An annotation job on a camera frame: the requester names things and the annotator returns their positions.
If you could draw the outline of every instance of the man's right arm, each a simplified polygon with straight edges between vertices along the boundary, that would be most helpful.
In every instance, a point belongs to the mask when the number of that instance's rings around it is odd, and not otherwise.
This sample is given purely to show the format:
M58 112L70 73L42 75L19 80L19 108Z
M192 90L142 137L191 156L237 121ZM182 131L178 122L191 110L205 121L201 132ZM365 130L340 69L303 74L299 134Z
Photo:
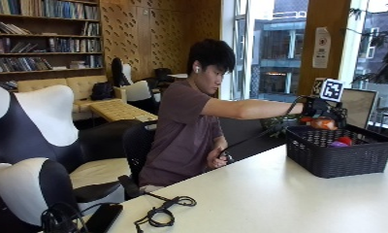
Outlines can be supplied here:
M256 119L283 116L289 108L289 103L265 100L227 101L211 98L203 108L201 114L207 116L236 119ZM300 114L303 104L297 103L291 114Z

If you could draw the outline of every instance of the black wicker basket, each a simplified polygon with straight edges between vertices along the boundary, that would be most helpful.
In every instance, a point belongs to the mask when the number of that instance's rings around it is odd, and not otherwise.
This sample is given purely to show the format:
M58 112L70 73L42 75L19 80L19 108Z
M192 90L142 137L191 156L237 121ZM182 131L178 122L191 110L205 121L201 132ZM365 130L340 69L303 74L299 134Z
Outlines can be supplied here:
M343 136L351 137L353 146L329 148ZM355 125L348 124L337 130L289 126L285 144L287 156L317 177L345 177L385 170L388 137Z

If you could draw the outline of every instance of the person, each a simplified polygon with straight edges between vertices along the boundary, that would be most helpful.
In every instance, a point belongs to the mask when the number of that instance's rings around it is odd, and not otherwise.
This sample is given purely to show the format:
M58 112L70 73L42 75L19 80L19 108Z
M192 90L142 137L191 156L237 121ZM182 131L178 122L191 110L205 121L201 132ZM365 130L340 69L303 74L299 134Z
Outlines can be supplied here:
M236 56L224 41L205 39L191 47L188 78L163 93L151 152L140 173L140 188L155 191L227 165L228 147L219 117L259 119L285 114L289 103L213 98ZM303 112L299 103L291 114Z

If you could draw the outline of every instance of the bookshelf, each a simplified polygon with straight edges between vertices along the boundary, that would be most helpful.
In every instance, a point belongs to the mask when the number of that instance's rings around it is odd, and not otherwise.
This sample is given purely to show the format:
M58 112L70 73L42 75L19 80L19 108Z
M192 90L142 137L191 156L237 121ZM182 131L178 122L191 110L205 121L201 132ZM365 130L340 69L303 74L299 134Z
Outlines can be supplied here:
M102 75L99 9L99 0L2 0L0 82Z

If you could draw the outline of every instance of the wooden wall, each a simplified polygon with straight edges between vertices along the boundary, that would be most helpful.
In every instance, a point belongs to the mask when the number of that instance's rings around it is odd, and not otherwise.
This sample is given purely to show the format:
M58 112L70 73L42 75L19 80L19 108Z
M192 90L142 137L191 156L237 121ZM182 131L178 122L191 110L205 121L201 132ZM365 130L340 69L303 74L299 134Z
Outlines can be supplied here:
M195 41L220 38L221 0L102 0L106 64L132 66L132 80L167 67L186 73Z
M305 41L300 68L299 95L312 91L315 78L337 79L344 49L341 29L347 28L351 0L309 0ZM331 34L331 51L327 68L313 68L313 53L317 27L327 27Z

